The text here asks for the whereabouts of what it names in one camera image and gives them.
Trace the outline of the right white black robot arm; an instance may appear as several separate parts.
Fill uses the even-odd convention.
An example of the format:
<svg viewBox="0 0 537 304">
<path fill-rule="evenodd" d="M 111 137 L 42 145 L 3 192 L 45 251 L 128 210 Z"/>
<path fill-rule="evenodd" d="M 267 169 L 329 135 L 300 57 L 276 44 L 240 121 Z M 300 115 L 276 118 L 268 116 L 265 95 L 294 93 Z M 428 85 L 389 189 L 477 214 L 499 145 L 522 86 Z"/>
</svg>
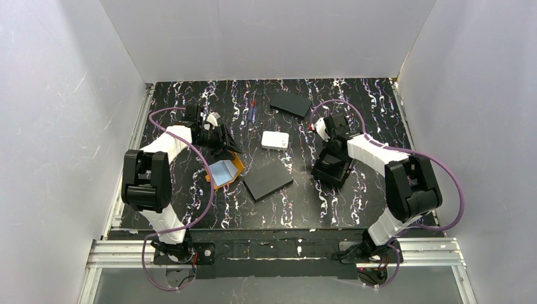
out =
<svg viewBox="0 0 537 304">
<path fill-rule="evenodd" d="M 323 140 L 322 151 L 312 167 L 316 179 L 340 188 L 355 161 L 384 177 L 387 208 L 363 232 L 361 242 L 336 253 L 336 260 L 380 255 L 402 230 L 441 206 L 438 182 L 425 156 L 395 151 L 367 134 L 353 132 L 341 113 L 320 118 L 309 129 Z"/>
</svg>

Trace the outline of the orange leather card holder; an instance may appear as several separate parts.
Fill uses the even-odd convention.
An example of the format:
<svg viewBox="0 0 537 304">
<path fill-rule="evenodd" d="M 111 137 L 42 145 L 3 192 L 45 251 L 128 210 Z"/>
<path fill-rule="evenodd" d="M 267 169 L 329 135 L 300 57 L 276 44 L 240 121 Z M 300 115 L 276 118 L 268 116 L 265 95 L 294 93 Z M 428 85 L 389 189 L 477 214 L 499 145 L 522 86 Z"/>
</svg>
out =
<svg viewBox="0 0 537 304">
<path fill-rule="evenodd" d="M 211 174 L 206 174 L 207 182 L 213 178 L 215 189 L 232 184 L 243 172 L 244 164 L 236 152 L 231 153 L 230 160 L 219 160 L 210 165 Z"/>
</svg>

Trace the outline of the black plastic box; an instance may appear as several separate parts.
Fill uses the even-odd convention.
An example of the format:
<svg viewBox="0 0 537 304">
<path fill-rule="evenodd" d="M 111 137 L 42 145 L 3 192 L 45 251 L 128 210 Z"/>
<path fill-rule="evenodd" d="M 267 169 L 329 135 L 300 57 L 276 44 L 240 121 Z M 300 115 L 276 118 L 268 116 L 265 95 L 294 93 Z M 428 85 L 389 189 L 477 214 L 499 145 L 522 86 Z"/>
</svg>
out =
<svg viewBox="0 0 537 304">
<path fill-rule="evenodd" d="M 325 145 L 312 167 L 312 175 L 317 180 L 336 188 L 342 188 L 351 172 L 353 159 L 346 148 Z"/>
</svg>

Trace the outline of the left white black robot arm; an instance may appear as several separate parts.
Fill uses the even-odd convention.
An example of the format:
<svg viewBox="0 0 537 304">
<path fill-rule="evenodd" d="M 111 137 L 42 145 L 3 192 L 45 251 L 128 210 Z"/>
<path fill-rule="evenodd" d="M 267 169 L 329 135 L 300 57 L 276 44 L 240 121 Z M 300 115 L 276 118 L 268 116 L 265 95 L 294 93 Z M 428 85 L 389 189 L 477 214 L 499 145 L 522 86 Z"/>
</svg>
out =
<svg viewBox="0 0 537 304">
<path fill-rule="evenodd" d="M 171 206 L 170 164 L 184 149 L 198 156 L 200 148 L 210 150 L 210 158 L 201 160 L 211 200 L 217 189 L 234 182 L 243 170 L 238 157 L 241 148 L 217 112 L 207 113 L 198 105 L 184 106 L 181 111 L 182 118 L 169 127 L 161 126 L 150 113 L 149 120 L 161 135 L 141 149 L 128 150 L 123 159 L 121 199 L 149 221 L 165 245 L 183 243 L 188 229 Z"/>
</svg>

